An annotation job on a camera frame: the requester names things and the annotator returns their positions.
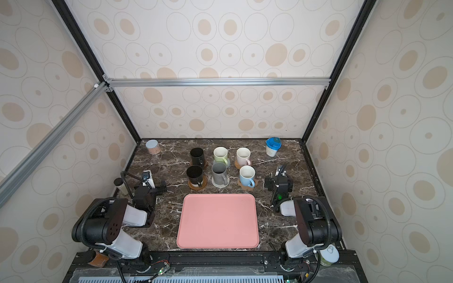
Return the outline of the black mug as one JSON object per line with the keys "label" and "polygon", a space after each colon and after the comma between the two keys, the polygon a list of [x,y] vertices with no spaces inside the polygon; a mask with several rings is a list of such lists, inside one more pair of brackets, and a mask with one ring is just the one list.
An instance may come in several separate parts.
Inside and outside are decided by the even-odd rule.
{"label": "black mug", "polygon": [[188,180],[190,180],[193,184],[201,185],[204,177],[204,170],[200,166],[190,166],[186,170],[186,175]]}
{"label": "black mug", "polygon": [[206,167],[207,162],[205,159],[204,150],[202,148],[196,147],[191,149],[190,157],[192,166],[200,166],[202,168]]}

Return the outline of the pink handled white mug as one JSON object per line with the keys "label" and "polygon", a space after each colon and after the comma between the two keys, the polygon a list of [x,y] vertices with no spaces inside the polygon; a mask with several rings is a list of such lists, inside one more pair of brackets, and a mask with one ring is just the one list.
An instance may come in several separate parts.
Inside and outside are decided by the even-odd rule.
{"label": "pink handled white mug", "polygon": [[245,164],[245,160],[251,161],[251,151],[246,147],[237,149],[236,160],[239,164]]}

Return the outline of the woven rattan round coaster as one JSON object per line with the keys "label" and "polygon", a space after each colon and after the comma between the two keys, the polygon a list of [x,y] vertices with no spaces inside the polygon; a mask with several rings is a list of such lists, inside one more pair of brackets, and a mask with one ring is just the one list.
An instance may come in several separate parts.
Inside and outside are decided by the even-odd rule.
{"label": "woven rattan round coaster", "polygon": [[245,160],[245,164],[239,164],[238,160],[235,161],[235,167],[240,170],[243,166],[251,166],[250,160]]}

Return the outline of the light brown wooden coaster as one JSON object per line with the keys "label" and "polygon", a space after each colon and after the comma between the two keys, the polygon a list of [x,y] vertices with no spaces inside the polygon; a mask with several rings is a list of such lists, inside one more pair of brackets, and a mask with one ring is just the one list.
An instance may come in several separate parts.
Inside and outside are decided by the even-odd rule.
{"label": "light brown wooden coaster", "polygon": [[207,181],[206,176],[203,177],[201,185],[193,184],[190,180],[188,180],[188,186],[193,191],[200,191],[200,190],[204,189],[207,184],[208,184],[208,181]]}

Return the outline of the blue handled white mug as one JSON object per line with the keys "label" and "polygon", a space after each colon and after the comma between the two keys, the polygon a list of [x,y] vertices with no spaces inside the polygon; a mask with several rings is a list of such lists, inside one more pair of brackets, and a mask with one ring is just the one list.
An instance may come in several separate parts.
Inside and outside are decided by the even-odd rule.
{"label": "blue handled white mug", "polygon": [[254,180],[256,171],[252,166],[243,166],[239,170],[239,179],[244,186],[255,187],[256,182]]}

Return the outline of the white woven round coaster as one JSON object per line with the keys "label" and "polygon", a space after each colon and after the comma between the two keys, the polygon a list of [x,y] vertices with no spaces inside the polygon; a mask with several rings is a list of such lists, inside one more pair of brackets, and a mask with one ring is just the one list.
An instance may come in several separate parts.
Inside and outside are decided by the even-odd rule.
{"label": "white woven round coaster", "polygon": [[230,184],[230,180],[227,179],[225,184],[223,184],[223,183],[217,184],[217,183],[215,182],[214,178],[211,178],[211,183],[213,184],[213,186],[215,186],[215,187],[217,187],[217,188],[224,188],[224,187],[227,187],[227,186]]}

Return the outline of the green handled white mug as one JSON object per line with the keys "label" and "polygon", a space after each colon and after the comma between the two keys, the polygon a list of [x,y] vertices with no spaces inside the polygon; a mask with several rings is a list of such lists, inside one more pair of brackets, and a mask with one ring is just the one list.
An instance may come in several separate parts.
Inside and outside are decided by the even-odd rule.
{"label": "green handled white mug", "polygon": [[228,158],[228,150],[225,147],[217,147],[213,151],[214,153],[214,162],[223,163],[226,166]]}

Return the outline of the cork paw print coaster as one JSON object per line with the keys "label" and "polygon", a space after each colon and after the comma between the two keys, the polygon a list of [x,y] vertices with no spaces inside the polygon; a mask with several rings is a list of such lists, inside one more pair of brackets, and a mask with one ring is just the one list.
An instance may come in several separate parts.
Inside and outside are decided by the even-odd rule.
{"label": "cork paw print coaster", "polygon": [[250,186],[244,186],[240,180],[238,179],[237,180],[237,185],[239,185],[239,187],[243,190],[243,191],[247,191],[247,192],[251,192],[253,191],[256,187],[250,187]]}

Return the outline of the grey mug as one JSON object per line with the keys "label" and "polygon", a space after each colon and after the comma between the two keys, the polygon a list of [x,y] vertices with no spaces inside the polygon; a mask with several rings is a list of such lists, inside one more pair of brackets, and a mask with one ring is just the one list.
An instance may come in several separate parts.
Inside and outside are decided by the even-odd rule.
{"label": "grey mug", "polygon": [[217,184],[225,184],[227,179],[229,179],[227,167],[223,163],[214,163],[212,166],[212,178]]}

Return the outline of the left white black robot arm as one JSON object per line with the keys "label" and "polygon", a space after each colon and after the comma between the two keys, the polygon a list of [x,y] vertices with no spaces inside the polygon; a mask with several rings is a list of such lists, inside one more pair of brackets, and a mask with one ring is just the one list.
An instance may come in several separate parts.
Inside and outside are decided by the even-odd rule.
{"label": "left white black robot arm", "polygon": [[139,260],[150,265],[152,257],[147,245],[127,234],[123,227],[150,227],[157,196],[166,191],[166,182],[162,181],[155,188],[136,187],[132,204],[126,198],[95,199],[74,224],[73,241],[115,259]]}

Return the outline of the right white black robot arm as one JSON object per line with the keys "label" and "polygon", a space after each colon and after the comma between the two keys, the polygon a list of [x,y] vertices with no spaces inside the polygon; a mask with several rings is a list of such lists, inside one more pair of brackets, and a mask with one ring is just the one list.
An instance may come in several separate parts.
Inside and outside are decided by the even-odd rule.
{"label": "right white black robot arm", "polygon": [[273,211],[296,218],[298,232],[283,244],[284,259],[307,258],[342,239],[342,229],[325,197],[290,197],[293,180],[284,175],[266,177],[264,187],[273,193]]}

